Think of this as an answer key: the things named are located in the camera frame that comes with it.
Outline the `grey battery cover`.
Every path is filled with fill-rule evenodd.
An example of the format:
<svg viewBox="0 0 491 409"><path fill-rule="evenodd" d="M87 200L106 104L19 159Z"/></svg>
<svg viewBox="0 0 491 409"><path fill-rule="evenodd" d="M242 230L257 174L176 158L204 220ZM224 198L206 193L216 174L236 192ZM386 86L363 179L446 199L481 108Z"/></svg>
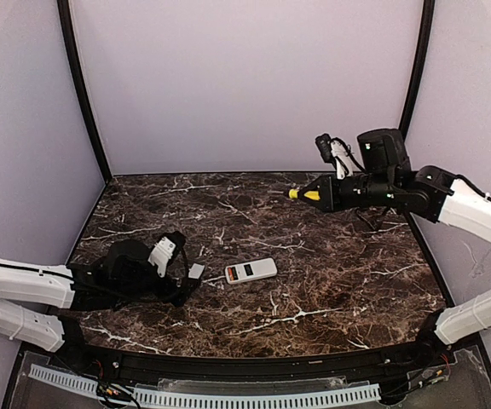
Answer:
<svg viewBox="0 0 491 409"><path fill-rule="evenodd" d="M205 270L205 266L202 264L195 263L188 271L188 277L190 279L200 279L203 272Z"/></svg>

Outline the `yellow handled screwdriver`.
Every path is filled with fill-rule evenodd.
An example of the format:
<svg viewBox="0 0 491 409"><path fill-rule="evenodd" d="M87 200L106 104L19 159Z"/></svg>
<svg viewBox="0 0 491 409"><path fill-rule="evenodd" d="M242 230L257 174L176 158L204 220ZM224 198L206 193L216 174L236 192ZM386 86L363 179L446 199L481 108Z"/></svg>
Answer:
<svg viewBox="0 0 491 409"><path fill-rule="evenodd" d="M313 201L320 201L321 197L318 191L305 191L301 192L300 189L289 189L283 192L283 194L289 199L298 200L298 199L307 199Z"/></svg>

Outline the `white remote control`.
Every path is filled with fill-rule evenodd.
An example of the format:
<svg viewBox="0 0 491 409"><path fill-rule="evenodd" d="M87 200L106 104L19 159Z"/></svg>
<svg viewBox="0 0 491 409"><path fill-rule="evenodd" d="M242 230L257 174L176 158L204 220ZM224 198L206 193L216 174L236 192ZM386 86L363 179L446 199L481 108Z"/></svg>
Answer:
<svg viewBox="0 0 491 409"><path fill-rule="evenodd" d="M227 266L224 269L226 281L230 285L274 277L277 272L278 270L273 258L237 263ZM233 274L237 280L230 282L228 280L228 274Z"/></svg>

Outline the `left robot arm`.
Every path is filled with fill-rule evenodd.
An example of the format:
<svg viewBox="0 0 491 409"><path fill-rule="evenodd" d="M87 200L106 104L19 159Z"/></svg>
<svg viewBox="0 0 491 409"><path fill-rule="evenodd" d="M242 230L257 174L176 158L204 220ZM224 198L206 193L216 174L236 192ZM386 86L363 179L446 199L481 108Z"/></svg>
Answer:
<svg viewBox="0 0 491 409"><path fill-rule="evenodd" d="M184 236L174 232L153 246L136 239L115 242L90 264L48 266L0 258L0 335L50 353L83 344L79 323L32 311L28 302L69 311L151 302L180 307L205 269L189 263L184 245Z"/></svg>

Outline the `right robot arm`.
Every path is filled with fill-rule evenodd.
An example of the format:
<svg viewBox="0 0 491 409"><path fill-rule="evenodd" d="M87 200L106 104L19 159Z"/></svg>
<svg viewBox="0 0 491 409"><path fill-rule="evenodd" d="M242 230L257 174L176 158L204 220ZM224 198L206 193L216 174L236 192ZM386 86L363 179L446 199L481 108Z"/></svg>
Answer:
<svg viewBox="0 0 491 409"><path fill-rule="evenodd" d="M378 129L358 136L362 161L358 171L347 165L355 158L348 146L328 134L315 144L334 171L306 187L292 189L290 199L322 212L374 206L414 214L459 228L491 243L491 196L465 176L436 166L413 170L401 132ZM430 314L416 337L424 348L445 349L471 334L491 327L491 290L452 308Z"/></svg>

